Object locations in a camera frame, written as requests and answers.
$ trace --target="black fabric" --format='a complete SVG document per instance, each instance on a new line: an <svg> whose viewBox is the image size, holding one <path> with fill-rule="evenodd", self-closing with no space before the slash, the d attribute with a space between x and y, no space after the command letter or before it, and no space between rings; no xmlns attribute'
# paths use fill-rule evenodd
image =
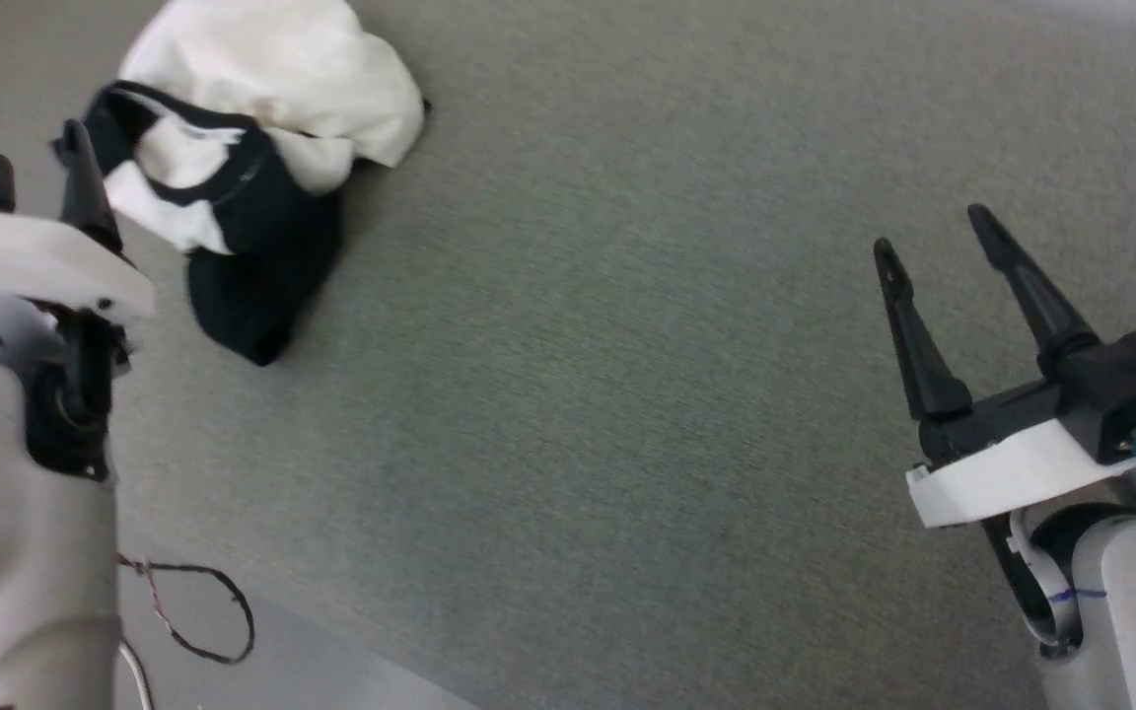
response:
<svg viewBox="0 0 1136 710"><path fill-rule="evenodd" d="M86 130L107 176L134 159L135 144L159 120L159 103L200 130L243 131L228 159L202 184L176 189L144 176L157 198L190 206L203 199L234 256L203 249L186 256L186 287L206 335L257 365L279 358L302 307L340 252L340 203L296 184L257 122L192 107L151 86L118 81L95 94Z"/></svg>

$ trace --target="gray floor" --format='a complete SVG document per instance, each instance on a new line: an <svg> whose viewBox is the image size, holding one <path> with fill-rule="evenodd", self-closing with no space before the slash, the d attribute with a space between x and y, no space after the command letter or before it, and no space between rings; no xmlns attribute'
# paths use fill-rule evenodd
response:
<svg viewBox="0 0 1136 710"><path fill-rule="evenodd" d="M117 390L124 513L486 710L1039 707L975 531L922 531L870 243L977 394L1036 377L963 214L1136 328L1136 26L999 0L357 0L436 105L344 193L287 358L208 342L182 258ZM0 0L0 150L141 0Z"/></svg>
<svg viewBox="0 0 1136 710"><path fill-rule="evenodd" d="M136 560L185 561L130 529L122 531L122 552ZM179 648L152 611L145 582L123 569L125 635L144 665L158 710L476 710L351 638L339 637L245 587L241 585L257 617L257 648L243 663L222 666ZM243 615L222 585L193 575L161 575L158 588L166 611L186 638L218 653L234 654L243 646ZM117 660L116 710L140 708L130 667Z"/></svg>

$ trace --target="black cable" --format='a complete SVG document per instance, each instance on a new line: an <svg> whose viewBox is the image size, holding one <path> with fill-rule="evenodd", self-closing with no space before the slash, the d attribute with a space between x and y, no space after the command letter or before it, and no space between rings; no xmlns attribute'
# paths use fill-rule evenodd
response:
<svg viewBox="0 0 1136 710"><path fill-rule="evenodd" d="M202 565L172 565L166 562L153 562L152 560L144 560L143 562L135 562L127 558L125 554L118 554L118 562L122 567L130 567L140 577L145 577L148 579L148 585L152 588L152 605L154 611L157 611L157 617L166 624L169 629L169 635L177 642L178 646L185 648L186 651L193 652L195 655L201 658L208 658L209 661L217 661L225 666L234 666L243 661L252 653L252 644L257 642L257 625L252 620L252 607L249 607L249 601L247 596L243 596L243 592L240 592L239 585L235 584L225 571L215 570L212 567L206 567ZM243 651L239 655L224 655L220 653L214 653L212 651L206 651L203 648L195 646L195 644L190 643L183 637L181 633L169 621L169 617L166 616L160 604L160 594L157 592L157 584L152 579L153 571L198 571L202 575L211 575L214 579L217 579L229 590L231 596L233 596L235 603L239 603L240 610L243 610L243 620L247 621L249 626L249 638L248 643L243 644Z"/></svg>

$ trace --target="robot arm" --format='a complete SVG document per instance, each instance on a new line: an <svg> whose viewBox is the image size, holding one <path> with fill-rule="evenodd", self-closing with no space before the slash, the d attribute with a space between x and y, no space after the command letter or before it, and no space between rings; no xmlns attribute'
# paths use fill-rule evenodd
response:
<svg viewBox="0 0 1136 710"><path fill-rule="evenodd" d="M1037 342L1043 378L972 400L914 307L887 240L875 245L911 418L928 463L907 473L924 525L979 523L1025 624L1053 710L1136 710L1136 333L1104 343L983 206L969 208ZM1109 485L1117 503L1028 511Z"/></svg>
<svg viewBox="0 0 1136 710"><path fill-rule="evenodd" d="M11 214L0 157L0 707L18 710L112 705L111 381L153 314L80 123L64 160L60 220L42 220Z"/></svg>

